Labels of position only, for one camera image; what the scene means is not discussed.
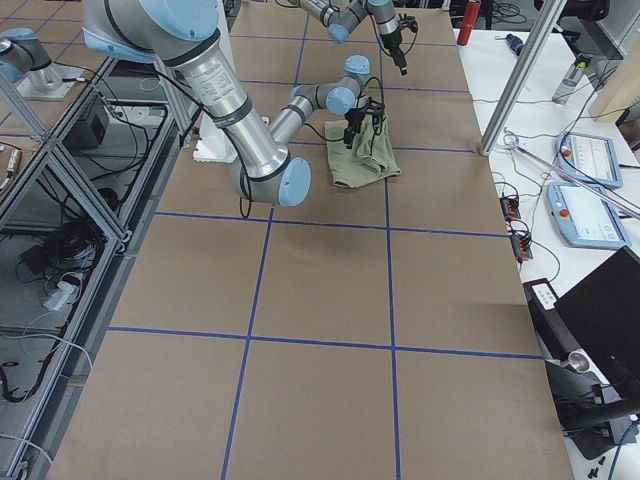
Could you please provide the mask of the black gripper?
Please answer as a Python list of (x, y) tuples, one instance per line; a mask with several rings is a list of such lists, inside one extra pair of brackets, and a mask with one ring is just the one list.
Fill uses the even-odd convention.
[(354, 139), (360, 134), (362, 123), (369, 113), (369, 107), (351, 108), (346, 114), (347, 127), (344, 129), (343, 142), (347, 149), (353, 148)]
[(382, 43), (394, 61), (394, 65), (398, 68), (401, 76), (407, 75), (407, 62), (401, 50), (402, 34), (400, 29), (395, 29), (391, 33), (382, 35)]

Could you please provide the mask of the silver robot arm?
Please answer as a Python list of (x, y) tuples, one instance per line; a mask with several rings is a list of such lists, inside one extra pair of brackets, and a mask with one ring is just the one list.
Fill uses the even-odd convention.
[(318, 109), (345, 115), (363, 105), (370, 64), (362, 55), (345, 61), (333, 83), (295, 88), (290, 103), (265, 124), (220, 47), (214, 1), (86, 1), (86, 45), (105, 56), (138, 63), (161, 61), (178, 71), (216, 127), (233, 144), (237, 194), (254, 202), (292, 207), (306, 198), (308, 162), (291, 155), (289, 141)]
[(319, 21), (336, 43), (346, 42), (352, 32), (366, 19), (373, 23), (376, 40), (383, 53), (389, 56), (402, 76), (406, 76), (406, 52), (402, 49), (403, 31), (418, 32), (413, 16), (398, 14), (392, 1), (350, 1), (341, 9), (331, 1), (299, 0), (288, 1), (293, 7), (301, 8)]

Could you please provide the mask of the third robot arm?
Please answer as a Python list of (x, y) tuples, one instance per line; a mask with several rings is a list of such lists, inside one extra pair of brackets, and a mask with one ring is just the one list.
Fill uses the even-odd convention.
[(84, 80), (84, 69), (53, 62), (38, 36), (29, 28), (1, 33), (1, 72), (30, 100), (63, 100)]

